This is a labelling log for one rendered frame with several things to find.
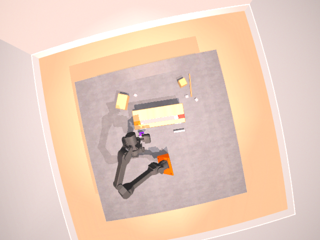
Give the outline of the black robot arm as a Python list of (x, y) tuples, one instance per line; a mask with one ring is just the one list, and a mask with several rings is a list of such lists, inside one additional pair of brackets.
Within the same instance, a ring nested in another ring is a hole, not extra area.
[[(128, 132), (124, 137), (126, 143), (123, 144), (121, 149), (117, 153), (118, 166), (115, 174), (113, 186), (118, 190), (123, 199), (128, 199), (135, 191), (135, 188), (141, 185), (150, 176), (158, 173), (163, 174), (166, 169), (169, 169), (168, 160), (161, 160), (159, 163), (151, 162), (148, 165), (148, 169), (144, 171), (140, 176), (135, 178), (130, 183), (123, 183), (125, 170), (127, 164), (130, 162), (131, 157), (137, 158), (138, 153), (145, 153), (145, 147), (142, 147), (142, 143), (137, 143), (135, 132)], [(126, 150), (126, 148), (129, 150)]]

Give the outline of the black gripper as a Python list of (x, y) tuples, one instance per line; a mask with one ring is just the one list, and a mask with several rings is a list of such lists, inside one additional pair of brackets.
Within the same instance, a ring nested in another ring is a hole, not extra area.
[[(144, 142), (145, 144), (149, 144), (149, 143), (151, 143), (151, 138), (150, 138), (150, 134), (143, 134), (143, 133), (141, 133), (141, 137), (136, 137), (136, 139), (137, 139), (137, 143), (139, 144), (139, 146), (140, 146), (140, 142), (142, 141), (142, 142)], [(123, 144), (126, 144), (126, 141), (125, 141), (125, 139), (124, 139), (124, 137), (122, 137), (122, 143)]]

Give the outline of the small yellow cube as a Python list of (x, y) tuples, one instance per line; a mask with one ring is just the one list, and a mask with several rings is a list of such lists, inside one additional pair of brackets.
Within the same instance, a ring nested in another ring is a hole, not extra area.
[(181, 80), (178, 81), (178, 84), (179, 84), (180, 88), (183, 88), (187, 85), (187, 82), (186, 82), (185, 78), (182, 78)]

